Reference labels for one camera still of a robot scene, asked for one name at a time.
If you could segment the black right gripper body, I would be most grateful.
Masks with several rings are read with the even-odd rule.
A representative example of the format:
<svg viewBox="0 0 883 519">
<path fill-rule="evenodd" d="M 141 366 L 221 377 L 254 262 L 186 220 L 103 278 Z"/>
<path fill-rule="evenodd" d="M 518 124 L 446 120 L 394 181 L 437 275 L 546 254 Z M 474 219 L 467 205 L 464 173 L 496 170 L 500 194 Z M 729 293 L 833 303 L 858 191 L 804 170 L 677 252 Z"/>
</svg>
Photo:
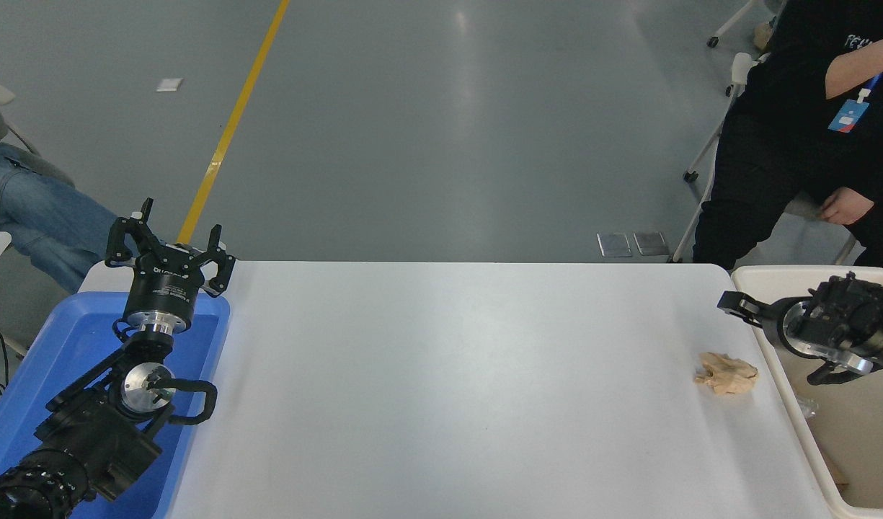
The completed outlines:
<svg viewBox="0 0 883 519">
<path fill-rule="evenodd" d="M 762 310 L 762 331 L 770 344 L 794 355 L 825 355 L 822 346 L 791 336 L 789 328 L 799 321 L 811 298 L 781 298 Z"/>
</svg>

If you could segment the person's hand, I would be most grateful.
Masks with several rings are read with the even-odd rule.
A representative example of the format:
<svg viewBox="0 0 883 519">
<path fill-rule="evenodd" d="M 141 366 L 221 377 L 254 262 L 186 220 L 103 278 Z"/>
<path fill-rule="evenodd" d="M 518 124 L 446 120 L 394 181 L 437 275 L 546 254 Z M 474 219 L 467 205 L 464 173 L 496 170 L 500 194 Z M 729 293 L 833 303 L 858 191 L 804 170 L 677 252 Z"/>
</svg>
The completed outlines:
<svg viewBox="0 0 883 519">
<path fill-rule="evenodd" d="M 875 207 L 870 198 L 849 187 L 839 187 L 820 206 L 820 219 L 837 226 L 852 226 Z"/>
</svg>

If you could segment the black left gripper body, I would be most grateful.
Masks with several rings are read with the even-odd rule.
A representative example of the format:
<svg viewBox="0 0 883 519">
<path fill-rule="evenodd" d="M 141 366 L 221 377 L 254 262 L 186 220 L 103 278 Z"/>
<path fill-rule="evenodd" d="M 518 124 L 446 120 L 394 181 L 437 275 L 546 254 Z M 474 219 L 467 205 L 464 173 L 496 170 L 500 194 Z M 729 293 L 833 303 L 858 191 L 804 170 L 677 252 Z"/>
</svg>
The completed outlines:
<svg viewBox="0 0 883 519">
<path fill-rule="evenodd" d="M 145 323 L 150 316 L 164 315 L 169 323 L 191 323 L 195 314 L 198 294 L 204 282 L 200 273 L 193 270 L 193 259 L 199 249 L 181 244 L 164 244 L 167 266 L 144 264 L 134 270 L 123 321 Z M 211 263 L 201 272 L 213 277 L 216 266 Z"/>
</svg>

